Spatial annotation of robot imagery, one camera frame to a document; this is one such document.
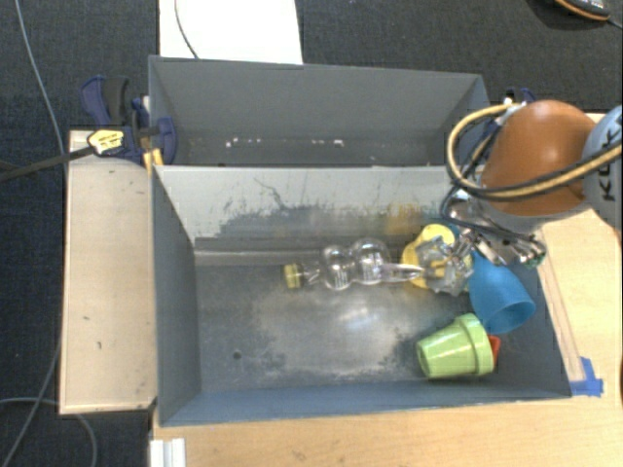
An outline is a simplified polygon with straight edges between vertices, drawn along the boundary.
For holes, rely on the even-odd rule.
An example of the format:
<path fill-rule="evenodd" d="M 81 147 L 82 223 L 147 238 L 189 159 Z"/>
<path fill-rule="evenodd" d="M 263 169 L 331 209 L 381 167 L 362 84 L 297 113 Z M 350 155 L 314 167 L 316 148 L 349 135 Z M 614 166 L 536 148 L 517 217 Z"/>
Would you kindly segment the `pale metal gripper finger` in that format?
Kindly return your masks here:
<path fill-rule="evenodd" d="M 470 272 L 461 272 L 452 267 L 423 268 L 421 266 L 389 266 L 390 282 L 408 282 L 434 293 L 458 296 L 464 291 Z"/>
<path fill-rule="evenodd" d="M 443 275 L 449 252 L 444 241 L 412 242 L 403 249 L 398 263 L 382 266 L 382 275 Z"/>

